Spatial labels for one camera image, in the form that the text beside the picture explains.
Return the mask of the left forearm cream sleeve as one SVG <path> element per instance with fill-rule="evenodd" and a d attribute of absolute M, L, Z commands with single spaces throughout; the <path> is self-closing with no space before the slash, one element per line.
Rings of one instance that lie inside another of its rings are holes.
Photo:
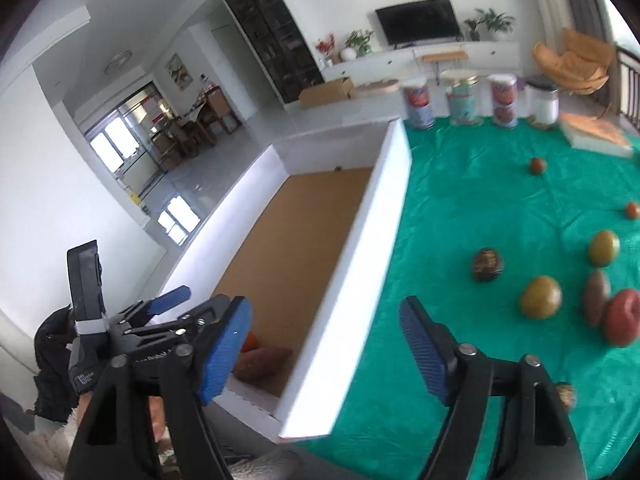
<path fill-rule="evenodd" d="M 22 449 L 43 479 L 63 479 L 78 431 L 78 409 L 65 422 L 34 416 L 34 430 L 23 439 Z"/>

